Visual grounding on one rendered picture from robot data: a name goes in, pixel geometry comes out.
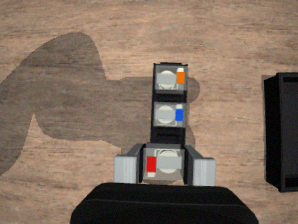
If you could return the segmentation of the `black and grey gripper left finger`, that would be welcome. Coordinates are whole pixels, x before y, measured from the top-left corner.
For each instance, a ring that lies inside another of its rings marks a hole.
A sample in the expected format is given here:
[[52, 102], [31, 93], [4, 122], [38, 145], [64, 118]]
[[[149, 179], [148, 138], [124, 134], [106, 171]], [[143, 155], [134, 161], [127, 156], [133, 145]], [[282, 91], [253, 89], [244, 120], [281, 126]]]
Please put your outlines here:
[[142, 183], [144, 146], [143, 143], [136, 143], [127, 154], [117, 154], [114, 157], [113, 182]]

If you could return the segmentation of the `black rectangular tray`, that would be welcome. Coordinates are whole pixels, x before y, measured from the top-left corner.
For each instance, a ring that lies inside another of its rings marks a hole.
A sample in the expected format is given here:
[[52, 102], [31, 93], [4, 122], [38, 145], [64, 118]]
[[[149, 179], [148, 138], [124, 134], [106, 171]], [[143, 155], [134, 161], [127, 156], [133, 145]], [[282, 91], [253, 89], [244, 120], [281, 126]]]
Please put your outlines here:
[[298, 192], [298, 72], [265, 79], [264, 94], [266, 182], [280, 193]]

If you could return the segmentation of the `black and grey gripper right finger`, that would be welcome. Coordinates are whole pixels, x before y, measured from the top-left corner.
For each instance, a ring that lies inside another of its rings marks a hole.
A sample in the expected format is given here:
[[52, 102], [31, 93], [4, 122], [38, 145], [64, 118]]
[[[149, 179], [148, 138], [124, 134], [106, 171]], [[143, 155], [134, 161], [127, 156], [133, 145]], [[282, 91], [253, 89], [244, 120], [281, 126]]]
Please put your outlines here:
[[[183, 145], [182, 145], [183, 146]], [[191, 145], [184, 145], [184, 185], [215, 186], [216, 160], [203, 157]]]

